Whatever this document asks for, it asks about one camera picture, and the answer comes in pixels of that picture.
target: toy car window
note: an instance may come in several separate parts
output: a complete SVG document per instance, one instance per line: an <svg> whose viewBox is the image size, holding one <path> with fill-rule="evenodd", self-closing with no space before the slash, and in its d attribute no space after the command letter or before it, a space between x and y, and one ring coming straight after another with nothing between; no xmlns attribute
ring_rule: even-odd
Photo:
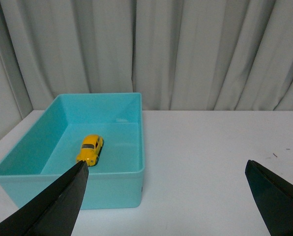
<svg viewBox="0 0 293 236"><path fill-rule="evenodd" d="M81 148L91 148L91 149L94 149L94 145L93 144L83 144Z"/></svg>

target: toy car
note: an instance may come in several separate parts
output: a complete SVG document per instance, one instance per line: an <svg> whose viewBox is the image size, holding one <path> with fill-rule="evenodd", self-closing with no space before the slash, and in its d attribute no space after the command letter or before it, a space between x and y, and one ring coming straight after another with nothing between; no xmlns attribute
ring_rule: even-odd
<svg viewBox="0 0 293 236"><path fill-rule="evenodd" d="M82 142L80 153L77 155L76 161L86 161L88 166L95 166L99 160L99 154L104 145L104 140L97 134L86 136Z"/></svg>

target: white table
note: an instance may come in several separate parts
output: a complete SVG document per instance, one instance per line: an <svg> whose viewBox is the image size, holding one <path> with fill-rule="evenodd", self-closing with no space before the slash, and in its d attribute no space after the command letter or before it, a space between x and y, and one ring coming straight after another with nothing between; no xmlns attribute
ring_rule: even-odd
<svg viewBox="0 0 293 236"><path fill-rule="evenodd" d="M0 141L0 160L43 111ZM81 210L73 234L268 236L244 171L248 159L293 184L293 112L144 111L141 205ZM17 210L0 187L0 222Z"/></svg>

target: curtain fold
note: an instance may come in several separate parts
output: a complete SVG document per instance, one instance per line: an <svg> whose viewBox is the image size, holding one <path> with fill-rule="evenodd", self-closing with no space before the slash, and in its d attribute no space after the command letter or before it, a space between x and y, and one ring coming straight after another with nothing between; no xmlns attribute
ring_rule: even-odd
<svg viewBox="0 0 293 236"><path fill-rule="evenodd" d="M293 0L1 0L34 109L141 92L145 110L293 110Z"/></svg>

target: plastic storage box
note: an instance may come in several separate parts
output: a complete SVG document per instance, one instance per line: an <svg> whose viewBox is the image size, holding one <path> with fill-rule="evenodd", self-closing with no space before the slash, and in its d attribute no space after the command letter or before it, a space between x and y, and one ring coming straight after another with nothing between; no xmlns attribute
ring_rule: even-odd
<svg viewBox="0 0 293 236"><path fill-rule="evenodd" d="M88 134L104 146L81 209L137 207L145 169L139 93L59 95L0 162L0 185L22 207L76 163Z"/></svg>

